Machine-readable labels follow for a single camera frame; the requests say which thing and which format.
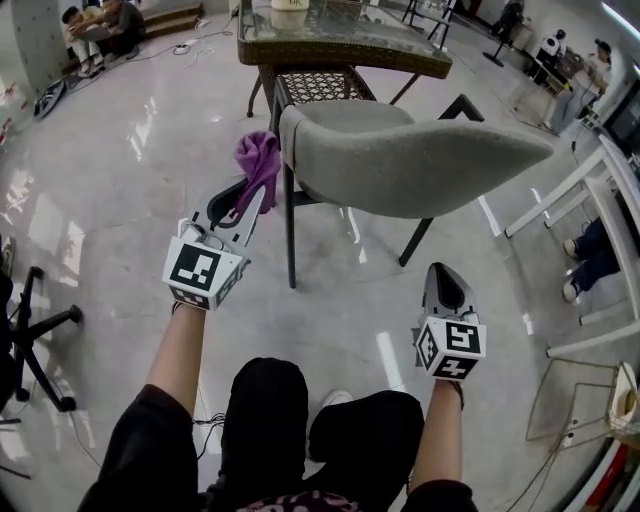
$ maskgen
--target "sitting person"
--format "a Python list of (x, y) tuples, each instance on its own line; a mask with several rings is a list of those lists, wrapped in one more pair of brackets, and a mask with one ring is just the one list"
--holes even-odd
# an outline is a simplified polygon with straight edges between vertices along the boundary
[(80, 60), (80, 72), (78, 73), (80, 77), (89, 76), (92, 60), (93, 65), (98, 67), (102, 65), (104, 59), (95, 41), (84, 41), (76, 36), (90, 26), (100, 24), (102, 18), (102, 9), (94, 6), (89, 6), (82, 12), (77, 7), (71, 6), (62, 15), (62, 23), (69, 27), (65, 39)]
[[(615, 197), (625, 223), (631, 231), (633, 243), (640, 252), (640, 235), (629, 208), (620, 192), (616, 192)], [(582, 262), (572, 274), (571, 280), (562, 288), (562, 295), (567, 302), (573, 302), (581, 292), (591, 290), (598, 279), (620, 271), (618, 260), (600, 217), (587, 226), (581, 237), (565, 240), (562, 248), (569, 257)]]
[(127, 60), (133, 59), (147, 32), (142, 13), (132, 3), (122, 0), (105, 0), (102, 7), (104, 20), (113, 34), (113, 53), (127, 55)]

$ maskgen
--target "sneaker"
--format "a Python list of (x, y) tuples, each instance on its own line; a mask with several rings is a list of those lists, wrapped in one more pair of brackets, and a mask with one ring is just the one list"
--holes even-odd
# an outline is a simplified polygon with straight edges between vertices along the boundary
[(562, 296), (567, 302), (573, 302), (580, 295), (580, 287), (575, 281), (568, 281), (562, 287)]
[(133, 49), (127, 54), (125, 59), (126, 60), (135, 59), (139, 53), (140, 53), (140, 47), (138, 45), (135, 45)]
[(87, 78), (89, 76), (89, 71), (91, 70), (91, 63), (89, 59), (85, 60), (80, 67), (80, 71), (78, 71), (78, 76), (80, 78)]
[(348, 402), (353, 402), (353, 396), (351, 393), (344, 391), (343, 389), (338, 389), (327, 395), (327, 398), (325, 398), (322, 403), (322, 409), (329, 407), (330, 405), (346, 404)]
[(13, 259), (16, 255), (16, 241), (12, 236), (8, 236), (2, 246), (2, 273), (11, 277), (13, 273)]
[(576, 243), (571, 240), (571, 238), (567, 238), (564, 242), (562, 242), (562, 248), (567, 256), (571, 259), (578, 259), (578, 254), (576, 253)]

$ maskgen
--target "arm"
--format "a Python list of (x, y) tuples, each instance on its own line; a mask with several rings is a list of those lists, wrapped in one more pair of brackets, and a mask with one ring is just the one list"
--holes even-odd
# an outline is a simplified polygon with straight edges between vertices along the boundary
[(436, 380), (409, 492), (434, 480), (462, 478), (462, 411), (453, 386)]
[(478, 512), (462, 478), (462, 404), (444, 380), (436, 380), (413, 466), (409, 496), (401, 512)]
[(204, 311), (190, 306), (175, 310), (146, 385), (113, 429), (98, 481), (81, 512), (197, 509), (192, 415), (204, 319)]
[(72, 34), (78, 34), (80, 32), (84, 32), (85, 30), (87, 30), (87, 28), (89, 28), (91, 25), (100, 25), (101, 23), (104, 23), (104, 21), (105, 21), (104, 13), (95, 15), (89, 18), (88, 20), (81, 21), (77, 25), (71, 27), (70, 31)]
[(147, 384), (172, 396), (193, 416), (200, 375), (205, 312), (181, 305), (162, 337)]

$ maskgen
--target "gray upholstered chair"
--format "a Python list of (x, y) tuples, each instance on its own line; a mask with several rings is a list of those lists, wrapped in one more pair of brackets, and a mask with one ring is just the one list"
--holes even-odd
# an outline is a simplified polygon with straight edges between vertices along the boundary
[[(449, 213), (547, 158), (542, 139), (482, 121), (464, 97), (442, 118), (416, 123), (405, 111), (373, 101), (293, 106), (276, 84), (272, 129), (279, 132), (289, 285), (296, 287), (293, 209), (317, 202), (376, 215), (422, 219), (400, 258), (404, 266), (433, 218)], [(293, 191), (293, 179), (302, 192)]]

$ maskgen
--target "forearm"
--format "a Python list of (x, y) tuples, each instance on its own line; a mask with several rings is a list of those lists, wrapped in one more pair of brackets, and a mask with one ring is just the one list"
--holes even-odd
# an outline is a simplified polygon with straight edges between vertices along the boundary
[(147, 384), (162, 389), (193, 416), (200, 375), (205, 312), (182, 305), (171, 317)]
[(432, 480), (462, 478), (462, 411), (453, 386), (437, 380), (433, 388), (409, 492)]

